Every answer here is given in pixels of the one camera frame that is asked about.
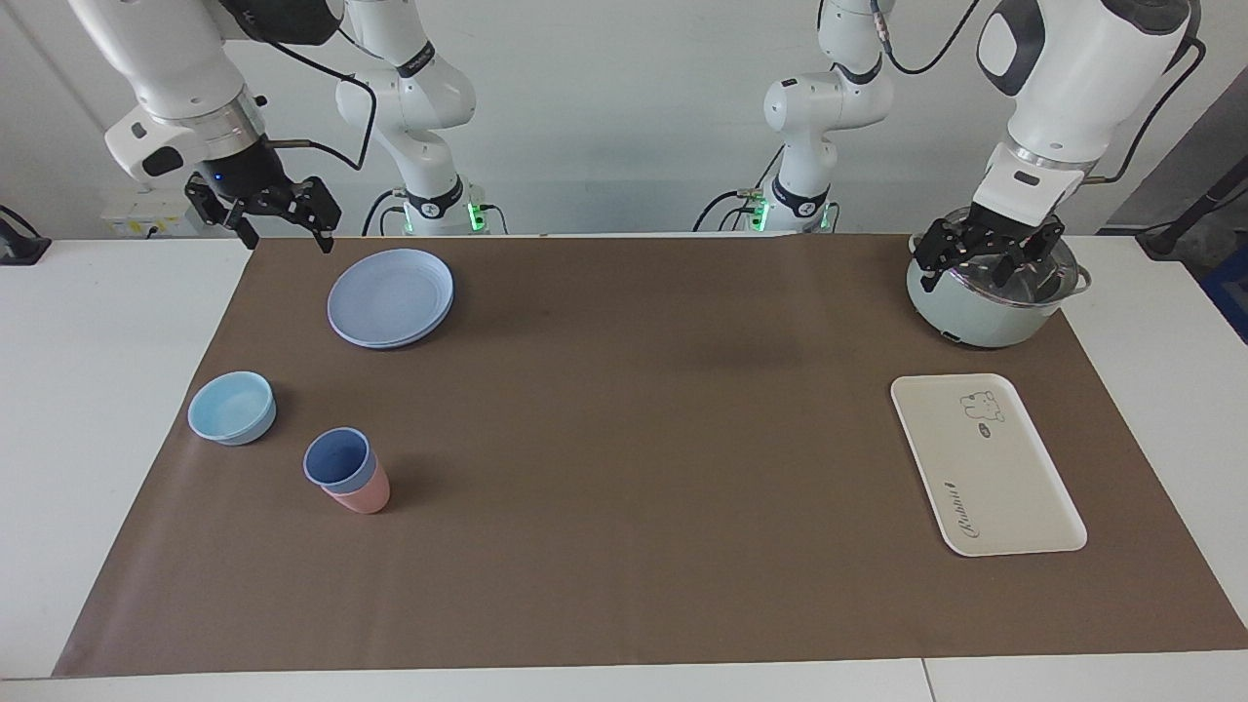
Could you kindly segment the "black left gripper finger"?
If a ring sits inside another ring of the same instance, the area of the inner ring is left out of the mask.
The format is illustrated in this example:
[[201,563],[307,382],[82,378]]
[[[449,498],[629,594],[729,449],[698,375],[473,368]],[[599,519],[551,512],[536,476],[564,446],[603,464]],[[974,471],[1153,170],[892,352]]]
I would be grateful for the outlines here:
[[1003,289],[1018,270],[1047,257],[1065,235],[1065,226],[1041,226],[1026,240],[1012,241],[1003,246],[1001,259],[993,269],[995,287]]
[[924,292],[934,292],[946,271],[976,256],[963,241],[963,219],[935,219],[914,239],[911,259],[919,267],[919,287]]

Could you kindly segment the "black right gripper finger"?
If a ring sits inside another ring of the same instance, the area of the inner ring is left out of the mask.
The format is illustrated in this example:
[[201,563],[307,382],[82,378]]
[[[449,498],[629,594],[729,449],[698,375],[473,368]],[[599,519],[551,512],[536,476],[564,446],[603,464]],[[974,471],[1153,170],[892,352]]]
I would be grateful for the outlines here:
[[334,229],[339,225],[339,205],[326,184],[316,176],[291,184],[285,189],[290,202],[285,205],[285,220],[311,232],[322,254],[331,254]]
[[257,249],[261,237],[246,217],[245,201],[236,201],[227,209],[200,174],[190,175],[183,184],[183,195],[206,225],[233,232],[245,244],[245,249]]

